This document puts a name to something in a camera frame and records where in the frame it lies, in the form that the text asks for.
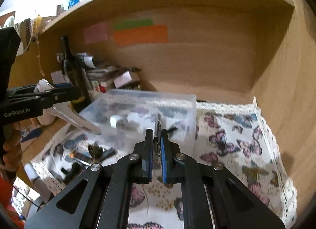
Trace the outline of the person's left hand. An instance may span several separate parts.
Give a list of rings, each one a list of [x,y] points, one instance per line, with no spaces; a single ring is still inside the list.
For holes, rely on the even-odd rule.
[[[19,168],[19,165],[21,163],[21,159],[23,156],[22,150],[21,150],[21,123],[15,122],[12,124],[13,126],[13,135],[11,138],[4,143],[4,151],[5,155],[3,156],[3,161],[5,166],[9,170],[17,171]]]

